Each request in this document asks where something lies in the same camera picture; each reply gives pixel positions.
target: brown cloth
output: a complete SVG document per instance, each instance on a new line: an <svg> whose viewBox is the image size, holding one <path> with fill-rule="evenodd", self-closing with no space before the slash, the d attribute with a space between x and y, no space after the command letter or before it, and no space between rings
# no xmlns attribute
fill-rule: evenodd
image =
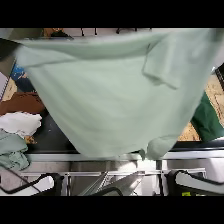
<svg viewBox="0 0 224 224"><path fill-rule="evenodd" d="M45 109L37 93L14 93L12 98L0 103L0 115L14 112L39 114Z"/></svg>

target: dark green cloth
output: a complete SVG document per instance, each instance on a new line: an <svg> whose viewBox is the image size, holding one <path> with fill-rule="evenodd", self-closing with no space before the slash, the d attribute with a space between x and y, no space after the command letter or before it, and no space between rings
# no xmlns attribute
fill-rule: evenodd
<svg viewBox="0 0 224 224"><path fill-rule="evenodd" d="M201 98L191 123L202 141L211 141L224 136L224 129L219 123L219 119L206 92L204 92Z"/></svg>

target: teal cloth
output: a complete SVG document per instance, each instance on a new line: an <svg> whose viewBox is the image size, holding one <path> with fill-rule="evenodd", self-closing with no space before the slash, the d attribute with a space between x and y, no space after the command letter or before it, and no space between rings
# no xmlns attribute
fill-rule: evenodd
<svg viewBox="0 0 224 224"><path fill-rule="evenodd" d="M191 123L202 141L211 141L224 137L224 129L219 123L219 119L206 92L204 92L201 98Z"/></svg>
<svg viewBox="0 0 224 224"><path fill-rule="evenodd" d="M23 40L17 63L60 129L87 157L143 149L158 159L192 118L223 29Z"/></svg>
<svg viewBox="0 0 224 224"><path fill-rule="evenodd" d="M0 129L0 163L13 170L22 170L29 165L23 152L27 151L24 139Z"/></svg>

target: white cloth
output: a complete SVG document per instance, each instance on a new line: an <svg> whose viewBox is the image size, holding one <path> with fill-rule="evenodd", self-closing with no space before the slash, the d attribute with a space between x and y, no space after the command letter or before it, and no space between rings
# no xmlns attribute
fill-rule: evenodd
<svg viewBox="0 0 224 224"><path fill-rule="evenodd" d="M110 157L144 148L156 159L192 118L222 37L223 29L191 28L27 40L17 62L80 153Z"/></svg>
<svg viewBox="0 0 224 224"><path fill-rule="evenodd" d="M41 126L41 119L39 114L7 113L0 117L0 128L24 138L25 136L32 136L36 132L37 128Z"/></svg>

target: light green cloth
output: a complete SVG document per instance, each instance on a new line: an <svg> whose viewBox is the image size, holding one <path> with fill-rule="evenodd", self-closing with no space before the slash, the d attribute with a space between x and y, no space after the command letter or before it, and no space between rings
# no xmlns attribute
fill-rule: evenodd
<svg viewBox="0 0 224 224"><path fill-rule="evenodd" d="M0 163L7 168L22 170L29 165L23 152L27 151L24 139L0 129Z"/></svg>
<svg viewBox="0 0 224 224"><path fill-rule="evenodd" d="M156 159L192 118L222 37L222 29L191 28L26 40L17 62L80 153L110 157L143 148Z"/></svg>

